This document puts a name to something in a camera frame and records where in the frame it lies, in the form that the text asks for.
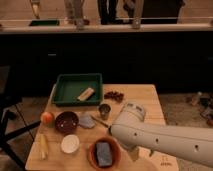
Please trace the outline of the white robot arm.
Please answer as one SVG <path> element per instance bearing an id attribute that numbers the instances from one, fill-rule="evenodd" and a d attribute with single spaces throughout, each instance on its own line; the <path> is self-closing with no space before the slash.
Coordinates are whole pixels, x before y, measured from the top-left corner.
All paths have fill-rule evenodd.
<path id="1" fill-rule="evenodd" d="M 126 150 L 144 147 L 213 167 L 213 130 L 145 123 L 142 105 L 127 102 L 111 124 L 111 135 Z"/>

